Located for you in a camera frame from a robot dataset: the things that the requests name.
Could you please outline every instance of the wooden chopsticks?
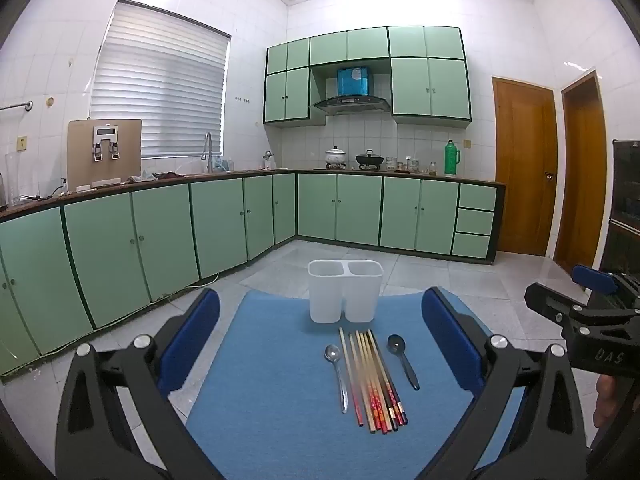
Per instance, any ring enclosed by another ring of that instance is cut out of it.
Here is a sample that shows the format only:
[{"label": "wooden chopsticks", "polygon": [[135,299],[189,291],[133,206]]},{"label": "wooden chopsticks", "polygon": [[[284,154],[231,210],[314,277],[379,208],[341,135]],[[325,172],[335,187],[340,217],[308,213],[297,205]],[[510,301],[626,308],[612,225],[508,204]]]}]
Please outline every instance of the wooden chopsticks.
[{"label": "wooden chopsticks", "polygon": [[377,430],[381,430],[383,434],[397,431],[400,426],[407,424],[406,413],[402,408],[388,368],[380,355],[380,347],[376,337],[371,330],[363,333],[356,330],[355,339],[353,333],[349,334],[354,364],[354,368],[351,368],[342,328],[339,329],[339,332],[358,425],[363,426],[364,421],[358,402],[357,386],[360,387],[369,431],[375,433]]}]

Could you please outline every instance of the window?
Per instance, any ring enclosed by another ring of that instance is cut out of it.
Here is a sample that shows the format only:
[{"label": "window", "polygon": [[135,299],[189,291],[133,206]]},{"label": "window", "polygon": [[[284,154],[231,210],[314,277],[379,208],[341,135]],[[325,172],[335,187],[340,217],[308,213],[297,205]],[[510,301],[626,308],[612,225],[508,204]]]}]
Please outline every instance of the window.
[{"label": "window", "polygon": [[102,45],[92,119],[142,119],[142,157],[200,155],[206,132],[222,153],[230,37],[206,25],[118,1]]}]

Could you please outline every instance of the green thermos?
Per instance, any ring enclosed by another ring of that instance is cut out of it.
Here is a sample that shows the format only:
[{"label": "green thermos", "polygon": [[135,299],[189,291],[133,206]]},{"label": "green thermos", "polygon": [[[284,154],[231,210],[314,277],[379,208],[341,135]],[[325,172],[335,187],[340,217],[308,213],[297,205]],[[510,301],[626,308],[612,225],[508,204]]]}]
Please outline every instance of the green thermos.
[{"label": "green thermos", "polygon": [[455,175],[460,163],[460,150],[456,148],[453,140],[444,147],[444,174]]}]

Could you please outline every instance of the door frame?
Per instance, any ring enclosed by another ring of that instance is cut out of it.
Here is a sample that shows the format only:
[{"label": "door frame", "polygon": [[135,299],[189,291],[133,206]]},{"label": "door frame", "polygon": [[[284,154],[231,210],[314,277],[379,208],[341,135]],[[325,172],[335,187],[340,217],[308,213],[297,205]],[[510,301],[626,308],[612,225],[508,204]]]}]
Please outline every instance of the door frame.
[{"label": "door frame", "polygon": [[562,115],[564,118],[564,147],[565,147],[565,160],[564,160],[564,189],[562,190],[562,212],[561,212],[561,217],[560,217],[560,225],[558,227],[558,240],[556,240],[556,246],[554,248],[554,255],[553,255],[553,260],[558,263],[558,249],[561,247],[561,241],[562,238],[564,236],[567,236],[566,232],[567,232],[567,228],[568,226],[566,225],[567,219],[565,218],[565,208],[566,208],[566,191],[567,191],[567,185],[568,185],[568,179],[567,179],[567,169],[568,169],[568,165],[567,165],[567,158],[568,158],[568,120],[567,120],[567,94],[569,92],[571,92],[572,90],[575,90],[576,88],[578,88],[579,86],[583,85],[584,83],[586,83],[589,80],[593,80],[595,83],[595,87],[596,87],[596,92],[598,95],[598,101],[600,103],[600,110],[602,112],[602,126],[603,126],[603,130],[604,130],[604,147],[605,147],[605,153],[604,153],[604,163],[605,163],[605,167],[604,167],[604,171],[605,171],[605,187],[604,187],[604,194],[602,197],[602,220],[601,220],[601,225],[600,225],[600,234],[598,235],[598,240],[596,241],[596,247],[595,247],[595,251],[594,251],[594,255],[593,255],[593,261],[590,263],[590,266],[593,265],[593,262],[596,259],[596,256],[598,254],[598,246],[600,245],[600,239],[602,238],[602,225],[604,224],[604,217],[605,217],[605,206],[607,203],[607,171],[608,171],[608,161],[607,161],[607,125],[606,125],[606,120],[604,118],[604,105],[602,103],[602,92],[600,91],[600,83],[598,81],[598,73],[596,69],[591,70],[590,72],[584,74],[580,79],[578,79],[577,81],[571,83],[569,86],[567,86],[566,88],[562,89],[561,94],[562,94]]},{"label": "door frame", "polygon": [[[548,250],[549,247],[549,241],[551,240],[551,235],[552,235],[552,231],[553,231],[553,218],[556,214],[556,201],[558,199],[558,119],[557,119],[557,113],[558,110],[556,109],[556,99],[555,99],[555,91],[552,88],[546,87],[546,86],[540,86],[540,85],[534,85],[532,83],[527,83],[524,81],[518,81],[518,80],[514,80],[514,79],[507,79],[505,77],[498,77],[498,76],[492,76],[492,87],[494,90],[494,106],[495,106],[495,171],[496,171],[496,176],[497,176],[497,171],[498,171],[498,130],[499,130],[499,121],[498,121],[498,91],[497,91],[497,86],[498,83],[508,83],[508,84],[513,84],[516,86],[523,86],[524,88],[532,88],[535,90],[547,90],[549,92],[551,92],[551,97],[552,97],[552,105],[553,105],[553,113],[552,113],[552,123],[553,123],[553,128],[556,132],[555,135],[555,140],[556,140],[556,152],[555,152],[555,169],[554,169],[554,175],[556,178],[556,185],[554,186],[554,196],[553,196],[553,207],[552,207],[552,211],[551,211],[551,216],[548,220],[548,234],[546,236],[546,244],[544,246],[544,250],[542,251],[541,256],[545,256],[546,252]],[[500,240],[498,238],[498,250],[499,249],[499,245],[500,245]]]}]

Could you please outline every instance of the black plastic spoon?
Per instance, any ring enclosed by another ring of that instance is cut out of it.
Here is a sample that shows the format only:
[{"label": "black plastic spoon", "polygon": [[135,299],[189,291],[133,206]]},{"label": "black plastic spoon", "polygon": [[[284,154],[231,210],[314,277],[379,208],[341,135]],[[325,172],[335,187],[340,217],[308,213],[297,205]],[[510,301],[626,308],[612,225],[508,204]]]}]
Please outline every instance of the black plastic spoon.
[{"label": "black plastic spoon", "polygon": [[398,334],[392,334],[389,336],[389,339],[386,340],[386,345],[388,346],[389,351],[392,354],[397,355],[402,361],[402,368],[404,368],[404,373],[406,374],[406,378],[409,379],[411,386],[414,387],[414,390],[419,390],[420,384],[418,383],[418,377],[415,375],[414,369],[411,368],[409,359],[404,355],[404,349],[406,348],[404,339],[402,339]]}]

